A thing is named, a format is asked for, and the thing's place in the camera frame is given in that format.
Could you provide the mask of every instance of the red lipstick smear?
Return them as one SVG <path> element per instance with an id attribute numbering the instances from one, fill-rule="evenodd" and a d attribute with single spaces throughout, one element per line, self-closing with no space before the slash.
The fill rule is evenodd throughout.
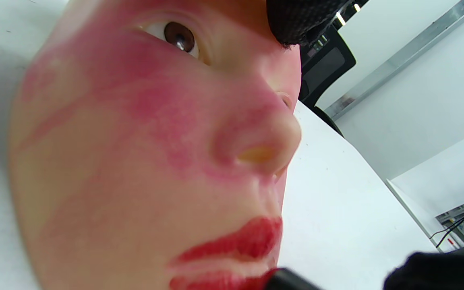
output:
<path id="1" fill-rule="evenodd" d="M 240 230 L 182 253 L 175 264 L 212 257 L 233 257 L 242 261 L 266 258 L 282 238 L 282 218 L 259 217 Z"/>
<path id="2" fill-rule="evenodd" d="M 242 290 L 247 279 L 228 271 L 210 272 L 196 277 L 176 277 L 172 290 Z"/>

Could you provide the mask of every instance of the nostril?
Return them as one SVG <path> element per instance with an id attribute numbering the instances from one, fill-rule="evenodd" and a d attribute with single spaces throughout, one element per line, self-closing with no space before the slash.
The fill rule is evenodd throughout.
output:
<path id="1" fill-rule="evenodd" d="M 276 172 L 273 176 L 275 178 L 275 182 L 278 182 L 278 180 L 280 179 L 280 177 L 284 174 L 284 172 L 286 172 L 286 169 L 287 169 L 287 166 L 284 167 L 283 169 L 280 169 L 278 172 Z"/>
<path id="2" fill-rule="evenodd" d="M 291 104 L 291 98 L 289 97 L 289 94 L 285 93 L 285 92 L 278 92 L 278 95 L 280 96 L 280 98 L 282 99 L 282 101 L 284 102 L 284 104 L 289 108 L 291 109 L 291 107 L 293 106 Z"/>
<path id="3" fill-rule="evenodd" d="M 247 149 L 237 156 L 237 159 L 245 163 L 261 164 L 272 160 L 275 151 L 270 147 L 255 147 Z"/>

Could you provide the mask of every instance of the lower lip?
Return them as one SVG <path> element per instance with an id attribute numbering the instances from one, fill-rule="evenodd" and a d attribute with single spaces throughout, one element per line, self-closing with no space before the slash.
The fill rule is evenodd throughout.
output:
<path id="1" fill-rule="evenodd" d="M 232 272 L 208 272 L 196 277 L 171 279 L 171 290 L 241 290 L 247 279 Z"/>

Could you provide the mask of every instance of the mannequin head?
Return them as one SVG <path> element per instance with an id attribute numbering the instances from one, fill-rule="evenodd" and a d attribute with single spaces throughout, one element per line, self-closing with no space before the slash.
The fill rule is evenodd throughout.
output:
<path id="1" fill-rule="evenodd" d="M 12 107 L 43 287 L 235 290 L 274 267 L 299 88 L 263 0 L 71 0 Z"/>

